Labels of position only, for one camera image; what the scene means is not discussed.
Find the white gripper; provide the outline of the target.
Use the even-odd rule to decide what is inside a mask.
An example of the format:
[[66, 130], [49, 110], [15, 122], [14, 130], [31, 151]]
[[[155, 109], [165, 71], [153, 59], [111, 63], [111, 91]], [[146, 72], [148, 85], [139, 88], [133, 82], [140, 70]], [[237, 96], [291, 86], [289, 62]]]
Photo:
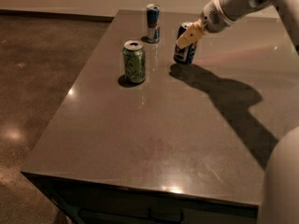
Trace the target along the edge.
[[200, 20], [193, 22], [177, 39], [176, 44], [180, 49], [185, 49], [200, 40], [205, 35], [205, 30], [209, 33], [219, 33], [233, 23], [234, 21], [223, 12], [220, 0], [211, 0], [204, 6]]

